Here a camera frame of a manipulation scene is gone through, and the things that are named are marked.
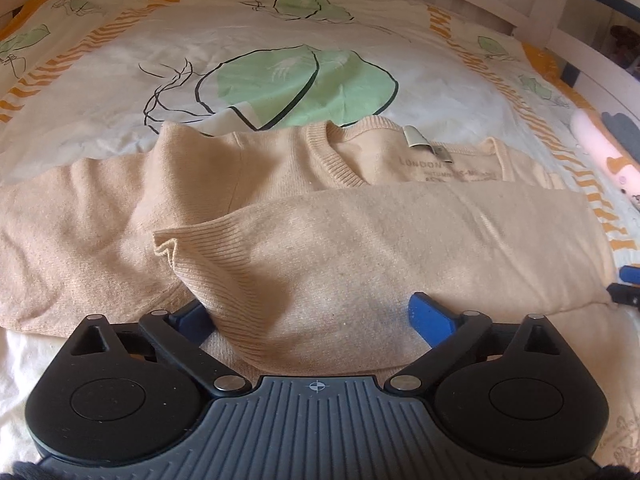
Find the sweater collar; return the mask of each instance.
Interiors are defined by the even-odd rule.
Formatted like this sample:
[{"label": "sweater collar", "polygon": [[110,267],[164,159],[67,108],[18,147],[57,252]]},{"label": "sweater collar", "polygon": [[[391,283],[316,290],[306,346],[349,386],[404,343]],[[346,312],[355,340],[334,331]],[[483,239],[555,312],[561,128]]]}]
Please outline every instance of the sweater collar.
[{"label": "sweater collar", "polygon": [[402,128],[395,122],[381,116],[369,116],[357,123],[341,128],[331,121],[310,124],[306,127],[306,142],[318,162],[341,187],[357,187],[367,184],[347,165],[334,150],[331,142],[344,142],[368,130],[396,130]]}]

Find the green leaf print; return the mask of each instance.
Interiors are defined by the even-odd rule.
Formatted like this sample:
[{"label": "green leaf print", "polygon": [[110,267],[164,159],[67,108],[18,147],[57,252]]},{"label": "green leaf print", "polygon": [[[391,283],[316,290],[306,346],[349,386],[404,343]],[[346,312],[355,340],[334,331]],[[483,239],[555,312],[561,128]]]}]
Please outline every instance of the green leaf print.
[{"label": "green leaf print", "polygon": [[491,56],[508,56],[508,51],[493,38],[478,36],[478,45],[482,50],[487,51]]},{"label": "green leaf print", "polygon": [[[210,76],[215,79],[207,81]],[[398,92],[386,70],[355,52],[306,44],[258,50],[223,63],[200,81],[197,100],[202,102],[216,83],[218,97],[229,105],[250,105],[259,121],[251,126],[257,130],[324,120],[353,123],[381,112]]]},{"label": "green leaf print", "polygon": [[352,18],[347,10],[329,3],[329,0],[276,0],[273,8],[279,14],[300,19],[348,22]]},{"label": "green leaf print", "polygon": [[524,75],[521,75],[518,79],[520,80],[520,83],[524,88],[526,88],[530,92],[534,92],[540,98],[549,100],[553,96],[553,92],[548,88],[542,86],[534,77],[526,77]]},{"label": "green leaf print", "polygon": [[83,14],[94,12],[94,10],[99,10],[100,7],[87,0],[69,0],[69,9],[82,16]]},{"label": "green leaf print", "polygon": [[49,34],[49,29],[47,28],[47,25],[44,24],[32,28],[29,32],[17,34],[16,36],[0,43],[0,56],[35,45]]},{"label": "green leaf print", "polygon": [[100,6],[92,4],[87,0],[57,0],[52,9],[65,9],[67,15],[75,14],[76,16],[84,16],[92,12],[100,12]]}]

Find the ribbed plastic surface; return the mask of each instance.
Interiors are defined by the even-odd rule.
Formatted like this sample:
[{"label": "ribbed plastic surface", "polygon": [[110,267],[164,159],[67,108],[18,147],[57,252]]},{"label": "ribbed plastic surface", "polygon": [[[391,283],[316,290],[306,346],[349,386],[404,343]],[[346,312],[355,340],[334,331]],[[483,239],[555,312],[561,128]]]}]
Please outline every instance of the ribbed plastic surface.
[{"label": "ribbed plastic surface", "polygon": [[582,480],[588,459],[522,469],[452,443],[417,399],[372,378],[264,378],[258,390],[213,402],[173,449],[144,462],[85,468],[47,458],[65,480]]}]

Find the clothing label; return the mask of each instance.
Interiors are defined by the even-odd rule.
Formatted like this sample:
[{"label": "clothing label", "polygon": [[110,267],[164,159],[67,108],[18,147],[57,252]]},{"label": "clothing label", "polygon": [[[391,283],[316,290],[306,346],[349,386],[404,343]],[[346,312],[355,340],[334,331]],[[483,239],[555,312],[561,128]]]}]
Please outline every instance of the clothing label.
[{"label": "clothing label", "polygon": [[406,143],[409,145],[409,148],[413,148],[414,146],[431,147],[429,141],[422,136],[418,131],[418,128],[415,126],[403,126],[402,131],[404,132],[404,138],[406,139]]},{"label": "clothing label", "polygon": [[404,132],[406,143],[410,148],[413,148],[414,146],[427,146],[438,160],[453,163],[451,154],[444,146],[432,146],[431,143],[422,136],[420,131],[418,131],[418,128],[416,128],[415,126],[403,126],[402,131]]}]

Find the orange striped pattern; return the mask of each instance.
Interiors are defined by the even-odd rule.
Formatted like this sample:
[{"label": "orange striped pattern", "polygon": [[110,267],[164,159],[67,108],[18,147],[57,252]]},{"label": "orange striped pattern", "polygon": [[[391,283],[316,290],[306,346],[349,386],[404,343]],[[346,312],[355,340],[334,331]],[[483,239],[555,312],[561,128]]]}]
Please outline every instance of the orange striped pattern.
[{"label": "orange striped pattern", "polygon": [[598,182],[593,171],[589,171],[585,165],[578,160],[575,153],[562,144],[546,121],[537,116],[518,92],[509,86],[504,79],[492,72],[484,60],[451,39],[449,25],[451,16],[449,14],[431,6],[429,6],[429,12],[431,14],[430,29],[445,40],[447,45],[458,54],[462,63],[464,63],[469,70],[481,75],[500,91],[511,104],[511,108],[515,113],[524,121],[540,142],[549,149],[554,158],[574,175],[576,184],[584,191],[593,212],[600,221],[604,232],[607,234],[611,249],[613,251],[620,249],[636,250],[638,247],[633,239],[613,238],[611,236],[611,234],[625,236],[628,235],[628,233],[624,227],[616,225],[616,222],[620,222],[620,218],[615,214],[611,203],[603,199],[602,194],[604,193],[604,189]]},{"label": "orange striped pattern", "polygon": [[562,92],[562,94],[564,94],[565,97],[573,101],[578,108],[595,110],[587,99],[582,97],[578,92],[560,79],[560,71],[558,70],[558,66],[551,54],[528,43],[523,43],[522,49],[527,56],[529,64],[543,77],[545,81],[555,86]]},{"label": "orange striped pattern", "polygon": [[180,1],[148,0],[143,9],[124,10],[111,23],[89,32],[76,46],[34,68],[21,77],[7,95],[0,100],[0,121],[8,123],[24,107],[22,102],[24,99],[38,94],[43,87],[53,83],[62,72],[68,70],[84,54],[93,52],[115,40],[155,10],[169,4],[177,4]]}]

